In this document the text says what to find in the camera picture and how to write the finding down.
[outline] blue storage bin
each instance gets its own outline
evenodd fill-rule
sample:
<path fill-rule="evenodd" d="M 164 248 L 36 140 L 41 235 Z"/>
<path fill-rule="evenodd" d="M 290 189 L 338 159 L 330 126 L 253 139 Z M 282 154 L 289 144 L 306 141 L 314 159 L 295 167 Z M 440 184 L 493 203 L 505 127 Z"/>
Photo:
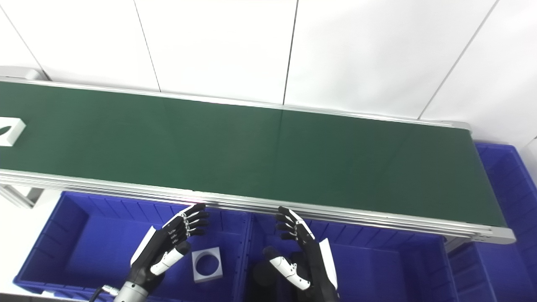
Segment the blue storage bin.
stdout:
<path fill-rule="evenodd" d="M 469 243 L 449 254 L 461 302 L 537 301 L 537 189 L 516 149 L 476 144 L 512 245 Z"/>
<path fill-rule="evenodd" d="M 120 287 L 129 261 L 151 225 L 162 225 L 183 205 L 64 192 L 14 282 L 35 293 L 88 300 L 103 284 Z M 168 272 L 152 301 L 243 301 L 249 269 L 268 245 L 282 254 L 298 251 L 279 239 L 274 216 L 208 208 L 207 235 L 189 239 L 192 250 L 220 247 L 222 279 L 193 282 L 187 255 Z M 342 302 L 456 302 L 443 239 L 389 229 L 309 221 L 329 238 Z M 278 301 L 291 300 L 283 278 Z M 105 294 L 100 301 L 113 298 Z"/>
<path fill-rule="evenodd" d="M 64 192 L 14 283 L 34 293 L 88 300 L 104 285 L 122 286 L 130 258 L 151 225 L 161 226 L 186 206 Z M 241 301 L 243 254 L 250 214 L 208 208 L 205 236 L 192 250 L 220 247 L 223 278 L 193 281 L 189 253 L 166 272 L 153 301 Z M 111 296 L 101 295 L 103 300 Z"/>
<path fill-rule="evenodd" d="M 307 223 L 317 239 L 330 240 L 341 302 L 457 301 L 442 237 L 326 221 Z M 300 250 L 295 241 L 279 238 L 275 224 L 272 215 L 253 214 L 247 268 L 263 260 L 266 246 L 286 257 Z M 280 278 L 277 301 L 292 301 L 291 289 Z"/>

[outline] white wall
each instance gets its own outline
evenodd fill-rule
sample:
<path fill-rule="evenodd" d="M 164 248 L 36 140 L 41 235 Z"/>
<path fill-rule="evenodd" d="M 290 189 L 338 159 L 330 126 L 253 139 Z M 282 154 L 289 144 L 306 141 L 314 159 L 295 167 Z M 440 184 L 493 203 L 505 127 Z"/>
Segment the white wall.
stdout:
<path fill-rule="evenodd" d="M 493 3 L 299 1 L 285 103 L 418 118 Z"/>
<path fill-rule="evenodd" d="M 499 1 L 422 118 L 465 121 L 475 139 L 517 148 L 537 135 L 536 1 Z"/>
<path fill-rule="evenodd" d="M 296 0 L 136 0 L 162 91 L 281 103 Z"/>
<path fill-rule="evenodd" d="M 1 0 L 53 81 L 158 90 L 132 0 Z"/>
<path fill-rule="evenodd" d="M 0 65 L 40 69 L 2 10 L 0 10 Z"/>

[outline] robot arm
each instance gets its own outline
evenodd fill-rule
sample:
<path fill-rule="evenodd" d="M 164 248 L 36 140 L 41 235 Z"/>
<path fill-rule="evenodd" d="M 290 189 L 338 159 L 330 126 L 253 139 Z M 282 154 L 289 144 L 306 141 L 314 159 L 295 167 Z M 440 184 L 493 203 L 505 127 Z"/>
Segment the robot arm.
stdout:
<path fill-rule="evenodd" d="M 306 276 L 299 276 L 297 264 L 281 256 L 273 247 L 263 250 L 265 258 L 295 287 L 304 291 L 310 301 L 339 301 L 336 269 L 328 239 L 317 242 L 308 225 L 293 210 L 279 207 L 278 212 L 276 220 L 280 223 L 276 228 L 285 231 L 280 234 L 280 238 L 298 243 L 306 259 L 307 267 L 304 269 L 308 272 L 309 280 Z"/>
<path fill-rule="evenodd" d="M 121 290 L 105 285 L 95 292 L 90 302 L 101 291 L 116 296 L 114 302 L 145 302 L 164 279 L 164 273 L 190 251 L 186 240 L 205 234 L 199 228 L 209 225 L 205 219 L 209 213 L 204 209 L 205 204 L 195 204 L 173 216 L 161 229 L 152 226 L 130 260 L 131 268 Z"/>

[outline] white square block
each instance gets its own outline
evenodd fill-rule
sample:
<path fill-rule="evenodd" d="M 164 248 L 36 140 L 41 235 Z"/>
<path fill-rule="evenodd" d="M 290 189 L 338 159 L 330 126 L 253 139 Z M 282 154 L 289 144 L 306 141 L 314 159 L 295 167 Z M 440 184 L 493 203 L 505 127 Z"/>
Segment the white square block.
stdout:
<path fill-rule="evenodd" d="M 214 271 L 214 273 L 210 275 L 202 275 L 196 269 L 198 260 L 200 260 L 203 256 L 206 256 L 206 255 L 211 255 L 218 260 L 218 268 Z M 194 282 L 196 283 L 222 278 L 223 273 L 222 273 L 222 260 L 220 259 L 220 248 L 215 247 L 215 248 L 208 248 L 208 249 L 193 251 L 192 252 L 192 267 L 194 270 Z"/>
<path fill-rule="evenodd" d="M 0 117 L 0 146 L 11 147 L 26 124 L 19 118 Z"/>

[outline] cable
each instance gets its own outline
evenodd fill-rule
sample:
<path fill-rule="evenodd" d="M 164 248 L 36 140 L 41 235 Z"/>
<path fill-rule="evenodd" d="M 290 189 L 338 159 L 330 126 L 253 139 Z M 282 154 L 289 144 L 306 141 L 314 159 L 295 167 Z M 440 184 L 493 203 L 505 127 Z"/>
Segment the cable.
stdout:
<path fill-rule="evenodd" d="M 95 302 L 95 299 L 97 299 L 97 297 L 99 297 L 99 294 L 102 292 L 103 287 L 99 287 L 98 289 L 96 289 L 88 302 Z"/>

